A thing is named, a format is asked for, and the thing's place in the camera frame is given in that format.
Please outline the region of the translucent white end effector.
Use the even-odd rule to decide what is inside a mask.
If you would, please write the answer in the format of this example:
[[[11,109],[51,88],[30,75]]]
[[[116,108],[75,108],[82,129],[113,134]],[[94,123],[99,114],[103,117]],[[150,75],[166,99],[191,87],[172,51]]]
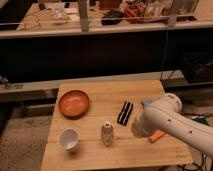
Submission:
[[[132,133],[135,137],[146,137],[147,131],[144,127],[144,118],[142,114],[138,114],[132,123]]]

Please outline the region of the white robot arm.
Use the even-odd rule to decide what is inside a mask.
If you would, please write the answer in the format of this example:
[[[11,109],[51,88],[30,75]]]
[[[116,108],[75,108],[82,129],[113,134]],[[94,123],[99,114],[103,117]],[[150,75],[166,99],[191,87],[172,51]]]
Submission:
[[[140,137],[149,137],[161,130],[213,159],[213,127],[184,117],[181,109],[180,98],[165,93],[144,106],[134,120],[134,129]]]

